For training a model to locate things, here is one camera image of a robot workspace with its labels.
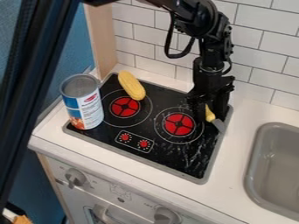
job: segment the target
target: gray sink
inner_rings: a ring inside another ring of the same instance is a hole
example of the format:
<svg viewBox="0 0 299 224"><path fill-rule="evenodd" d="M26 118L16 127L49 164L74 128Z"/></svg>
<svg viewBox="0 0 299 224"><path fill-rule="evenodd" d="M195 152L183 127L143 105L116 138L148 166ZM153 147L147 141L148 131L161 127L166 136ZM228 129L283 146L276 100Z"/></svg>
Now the gray sink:
<svg viewBox="0 0 299 224"><path fill-rule="evenodd" d="M299 129L267 123L257 131L245 189L259 206L299 221Z"/></svg>

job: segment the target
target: control knob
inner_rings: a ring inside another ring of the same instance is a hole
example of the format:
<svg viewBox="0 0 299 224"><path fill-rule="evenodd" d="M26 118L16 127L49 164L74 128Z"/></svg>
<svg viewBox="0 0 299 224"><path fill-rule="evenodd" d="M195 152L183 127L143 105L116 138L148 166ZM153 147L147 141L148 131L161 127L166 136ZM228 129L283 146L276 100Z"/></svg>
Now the control knob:
<svg viewBox="0 0 299 224"><path fill-rule="evenodd" d="M166 207L159 207L155 213L154 224L181 224L180 217Z"/></svg>
<svg viewBox="0 0 299 224"><path fill-rule="evenodd" d="M75 186L83 186L87 182L87 177L81 171L74 168L69 169L65 176L68 181L68 186L71 189Z"/></svg>

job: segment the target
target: toy stove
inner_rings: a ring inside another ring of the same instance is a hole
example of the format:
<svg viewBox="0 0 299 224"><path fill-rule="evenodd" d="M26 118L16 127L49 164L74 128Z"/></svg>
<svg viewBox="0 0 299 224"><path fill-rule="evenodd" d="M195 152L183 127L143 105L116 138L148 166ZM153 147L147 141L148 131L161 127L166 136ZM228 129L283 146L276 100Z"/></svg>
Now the toy stove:
<svg viewBox="0 0 299 224"><path fill-rule="evenodd" d="M117 74L111 74L100 89L104 122L90 130L75 129L68 122L64 131L181 178L205 183L222 135L210 123L195 122L185 93L142 84L147 96L135 101L122 89Z"/></svg>

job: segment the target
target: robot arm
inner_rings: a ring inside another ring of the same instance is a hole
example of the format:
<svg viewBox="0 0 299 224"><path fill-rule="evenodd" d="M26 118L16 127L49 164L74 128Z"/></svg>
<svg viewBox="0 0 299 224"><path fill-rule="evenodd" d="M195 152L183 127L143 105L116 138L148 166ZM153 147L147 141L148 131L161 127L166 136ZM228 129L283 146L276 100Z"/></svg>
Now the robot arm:
<svg viewBox="0 0 299 224"><path fill-rule="evenodd" d="M85 0L91 5L102 5L114 0ZM205 105L224 120L228 110L229 94L233 91L234 77L227 74L232 67L230 55L233 53L231 40L232 27L226 15L217 11L212 0L139 0L170 13L170 29L164 51L171 59L184 57L191 50L194 41L199 43L200 57L193 61L194 88L188 94L188 101L199 121L205 120ZM172 33L179 32L191 37L187 47L177 54L170 53ZM229 67L224 71L225 62Z"/></svg>

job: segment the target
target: tile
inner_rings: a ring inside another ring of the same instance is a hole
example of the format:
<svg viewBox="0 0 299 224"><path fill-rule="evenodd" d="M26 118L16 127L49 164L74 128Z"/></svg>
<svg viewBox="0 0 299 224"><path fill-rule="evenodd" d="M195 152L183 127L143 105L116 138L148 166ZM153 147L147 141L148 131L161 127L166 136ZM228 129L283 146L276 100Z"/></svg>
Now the tile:
<svg viewBox="0 0 299 224"><path fill-rule="evenodd" d="M156 7L155 5L151 4L151 3L147 3L146 1L144 1L144 3L142 3L140 0L132 0L132 4L135 6L139 6L139 7L143 7L143 8L147 8L147 9L152 9L155 11L166 11L164 8L159 8Z"/></svg>
<svg viewBox="0 0 299 224"><path fill-rule="evenodd" d="M120 4L131 4L131 0L119 0L118 3L120 3Z"/></svg>
<svg viewBox="0 0 299 224"><path fill-rule="evenodd" d="M175 77L176 68L173 65L153 59L136 56L136 67L154 74L161 74L171 78Z"/></svg>
<svg viewBox="0 0 299 224"><path fill-rule="evenodd" d="M251 75L250 82L292 94L299 94L299 78L282 73L272 73L255 68Z"/></svg>
<svg viewBox="0 0 299 224"><path fill-rule="evenodd" d="M113 20L113 27L115 28L115 35L124 38L133 38L133 25L130 23Z"/></svg>
<svg viewBox="0 0 299 224"><path fill-rule="evenodd" d="M233 69L228 75L234 76L237 81L248 81L250 73L250 66L233 64ZM192 82L192 69L177 66L177 79Z"/></svg>
<svg viewBox="0 0 299 224"><path fill-rule="evenodd" d="M235 24L295 35L299 26L299 14L241 4Z"/></svg>
<svg viewBox="0 0 299 224"><path fill-rule="evenodd" d="M237 81L249 81L251 69L250 66L233 64L233 68L228 75L234 76Z"/></svg>
<svg viewBox="0 0 299 224"><path fill-rule="evenodd" d="M261 50L299 57L299 38L266 31Z"/></svg>
<svg viewBox="0 0 299 224"><path fill-rule="evenodd" d="M167 31L161 31L155 28L149 28L146 26L135 24L134 34L134 37L137 40L141 40L158 46L164 46ZM177 49L177 33L173 33L170 47Z"/></svg>
<svg viewBox="0 0 299 224"><path fill-rule="evenodd" d="M293 11L299 12L299 1L298 0L274 0L273 9L282 11Z"/></svg>
<svg viewBox="0 0 299 224"><path fill-rule="evenodd" d="M127 52L116 51L116 55L117 55L118 63L130 66L130 67L135 66L135 59L134 59L135 56L133 54L130 54Z"/></svg>
<svg viewBox="0 0 299 224"><path fill-rule="evenodd" d="M153 10L143 9L123 3L112 4L112 18L138 25L154 26Z"/></svg>
<svg viewBox="0 0 299 224"><path fill-rule="evenodd" d="M299 77L299 59L289 57L287 65L285 66L283 72L285 74L290 74Z"/></svg>
<svg viewBox="0 0 299 224"><path fill-rule="evenodd" d="M258 48L261 42L262 31L232 25L232 41L238 46Z"/></svg>
<svg viewBox="0 0 299 224"><path fill-rule="evenodd" d="M234 82L235 90L234 93L241 97L252 99L260 102L270 102L273 89L266 87L255 86L250 83L245 83L241 81Z"/></svg>
<svg viewBox="0 0 299 224"><path fill-rule="evenodd" d="M192 83L193 82L192 69L177 66L176 78L177 78L177 80L180 80L180 81L187 81L187 82Z"/></svg>
<svg viewBox="0 0 299 224"><path fill-rule="evenodd" d="M272 104L287 109L299 110L299 95L275 91Z"/></svg>
<svg viewBox="0 0 299 224"><path fill-rule="evenodd" d="M281 72L284 63L287 59L286 56L254 50L246 47L235 46L232 60L235 63L267 69L274 72Z"/></svg>
<svg viewBox="0 0 299 224"><path fill-rule="evenodd" d="M237 11L237 4L221 2L218 0L212 0L212 1L216 4L218 11L221 11L224 14L226 14L226 16L229 18L229 21L233 23Z"/></svg>
<svg viewBox="0 0 299 224"><path fill-rule="evenodd" d="M126 53L133 53L140 56L154 59L155 48L153 45L139 42L129 38L115 37L116 50L120 50Z"/></svg>
<svg viewBox="0 0 299 224"><path fill-rule="evenodd" d="M170 53L179 53L179 51L171 50ZM198 55L189 53L180 59L169 59L166 57L163 47L156 45L156 60L161 60L173 65L192 68L193 61L197 57Z"/></svg>
<svg viewBox="0 0 299 224"><path fill-rule="evenodd" d="M168 31L170 28L170 13L155 11L155 27Z"/></svg>
<svg viewBox="0 0 299 224"><path fill-rule="evenodd" d="M237 4L251 4L251 5L262 6L262 7L270 7L272 0L226 0L226 1L237 3Z"/></svg>
<svg viewBox="0 0 299 224"><path fill-rule="evenodd" d="M190 37L183 34L178 34L178 50L183 51L190 41ZM198 40L195 40L193 47L191 49L191 53L199 54L199 45Z"/></svg>

